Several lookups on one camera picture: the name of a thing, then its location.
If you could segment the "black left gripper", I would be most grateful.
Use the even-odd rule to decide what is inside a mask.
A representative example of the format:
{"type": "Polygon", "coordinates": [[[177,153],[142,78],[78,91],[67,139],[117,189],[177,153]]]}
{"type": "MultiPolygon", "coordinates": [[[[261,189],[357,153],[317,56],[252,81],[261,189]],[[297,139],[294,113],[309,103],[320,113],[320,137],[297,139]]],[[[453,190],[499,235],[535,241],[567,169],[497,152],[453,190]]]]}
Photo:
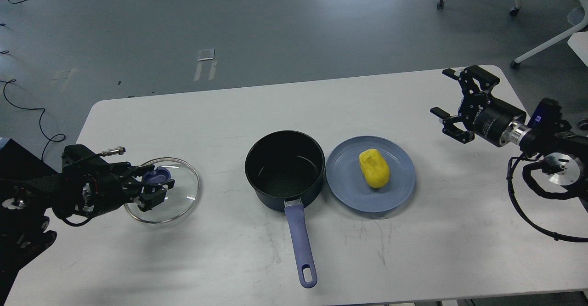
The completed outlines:
{"type": "Polygon", "coordinates": [[[128,203],[147,212],[175,186],[170,171],[161,166],[106,161],[64,161],[60,182],[61,217],[97,217],[128,203]]]}

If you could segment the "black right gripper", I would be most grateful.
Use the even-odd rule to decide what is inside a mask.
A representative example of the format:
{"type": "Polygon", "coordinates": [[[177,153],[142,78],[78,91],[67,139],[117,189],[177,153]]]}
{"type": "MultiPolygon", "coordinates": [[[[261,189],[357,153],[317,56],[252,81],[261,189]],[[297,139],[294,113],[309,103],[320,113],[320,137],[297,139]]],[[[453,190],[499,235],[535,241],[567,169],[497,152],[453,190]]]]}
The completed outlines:
{"type": "Polygon", "coordinates": [[[490,95],[500,78],[478,65],[460,70],[446,68],[442,74],[456,80],[464,95],[458,115],[451,116],[439,107],[430,109],[439,118],[443,134],[461,143],[469,143],[477,135],[496,147],[505,146],[511,124],[523,123],[526,113],[490,95]],[[466,130],[458,128],[457,123],[463,123],[466,130]]]}

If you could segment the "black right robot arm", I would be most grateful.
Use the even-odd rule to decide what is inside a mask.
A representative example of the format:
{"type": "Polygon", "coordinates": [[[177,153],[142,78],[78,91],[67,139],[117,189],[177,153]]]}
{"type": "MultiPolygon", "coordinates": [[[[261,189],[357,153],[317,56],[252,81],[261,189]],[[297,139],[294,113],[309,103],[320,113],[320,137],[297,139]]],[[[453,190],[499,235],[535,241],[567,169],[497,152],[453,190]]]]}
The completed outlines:
{"type": "Polygon", "coordinates": [[[443,134],[460,143],[479,136],[496,147],[508,143],[518,146],[521,153],[509,159],[506,175],[509,199],[516,212],[536,231],[556,241],[586,243],[584,237],[550,231],[532,222],[519,205],[513,185],[516,167],[525,161],[521,177],[537,196],[577,198],[587,205],[587,137],[571,131],[559,103],[545,97],[527,120],[523,110],[492,95],[500,79],[482,67],[447,68],[442,73],[458,82],[463,95],[456,115],[439,107],[430,110],[439,118],[443,134]]]}

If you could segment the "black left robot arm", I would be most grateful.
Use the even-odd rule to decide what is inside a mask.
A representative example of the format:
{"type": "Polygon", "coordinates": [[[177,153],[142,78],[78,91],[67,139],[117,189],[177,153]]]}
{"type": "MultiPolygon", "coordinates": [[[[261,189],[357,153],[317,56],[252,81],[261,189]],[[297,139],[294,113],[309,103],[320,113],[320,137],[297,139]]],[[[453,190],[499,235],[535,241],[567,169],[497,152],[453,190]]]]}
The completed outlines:
{"type": "Polygon", "coordinates": [[[6,300],[21,269],[56,240],[49,230],[52,210],[70,227],[136,203],[143,212],[164,202],[175,185],[171,173],[153,164],[109,163],[124,147],[94,153],[84,145],[65,147],[62,170],[35,178],[1,179],[1,299],[6,300]]]}

